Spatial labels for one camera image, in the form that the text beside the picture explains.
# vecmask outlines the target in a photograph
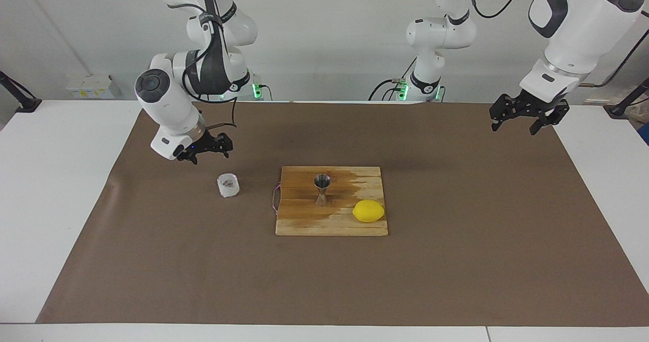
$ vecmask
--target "clear plastic cup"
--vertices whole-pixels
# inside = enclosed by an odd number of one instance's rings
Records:
[[[216,180],[219,191],[224,198],[230,198],[239,194],[239,180],[236,174],[224,173]]]

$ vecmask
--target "black stand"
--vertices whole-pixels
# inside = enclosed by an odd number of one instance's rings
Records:
[[[4,86],[5,89],[7,89],[7,91],[9,91],[11,95],[14,95],[16,100],[20,102],[22,108],[16,109],[16,113],[33,113],[42,102],[41,99],[37,99],[35,97],[26,97],[22,91],[16,88],[16,85],[14,85],[14,83],[9,78],[9,76],[7,76],[1,70],[0,70],[0,84],[2,84],[2,86]]]
[[[628,108],[635,100],[637,100],[640,95],[649,90],[649,78],[647,78],[644,83],[640,84],[633,92],[629,94],[628,97],[624,98],[620,104],[617,105],[604,105],[604,110],[608,115],[614,120],[627,120],[628,117],[624,115],[626,108]]]

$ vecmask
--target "green indicator light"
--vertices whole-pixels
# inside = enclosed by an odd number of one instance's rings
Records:
[[[408,84],[406,84],[404,88],[401,89],[401,94],[399,94],[399,99],[401,99],[401,101],[406,101],[406,99],[408,98],[409,89],[410,88],[408,87]]]
[[[256,84],[253,84],[253,94],[255,95],[255,99],[262,97],[262,90],[259,90],[259,86]]]
[[[435,102],[442,102],[444,100],[445,93],[446,88],[444,86],[438,87],[438,93],[435,95]]]

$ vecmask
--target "white table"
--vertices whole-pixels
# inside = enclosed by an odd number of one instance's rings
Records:
[[[135,101],[46,101],[33,114],[14,116],[0,131],[0,323],[26,323],[0,325],[3,342],[115,340],[116,336],[120,340],[209,337],[234,341],[649,340],[649,328],[31,324],[99,198],[138,113]],[[573,107],[556,130],[649,290],[649,147],[629,123],[610,120],[603,109],[593,106]]]

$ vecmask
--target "white wall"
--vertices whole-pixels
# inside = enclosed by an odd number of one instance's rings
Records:
[[[243,47],[248,65],[273,88],[275,99],[284,100],[366,100],[376,83],[398,77],[412,60],[408,23],[441,16],[434,0],[235,1],[260,28],[257,43]],[[478,4],[494,12],[505,1]],[[503,92],[519,91],[518,82],[547,46],[529,25],[530,1],[515,0],[496,19],[476,17],[475,44],[445,52],[448,101],[493,102]],[[153,55],[194,48],[185,21],[185,13],[161,0],[0,0],[0,67],[44,99],[67,98],[65,75],[86,69],[111,74],[124,99],[133,99],[132,84]],[[589,81],[598,83],[614,70],[648,26],[641,17]],[[610,88],[579,89],[571,100],[607,97],[639,84],[646,79],[647,47]],[[0,103],[8,100],[0,90]]]

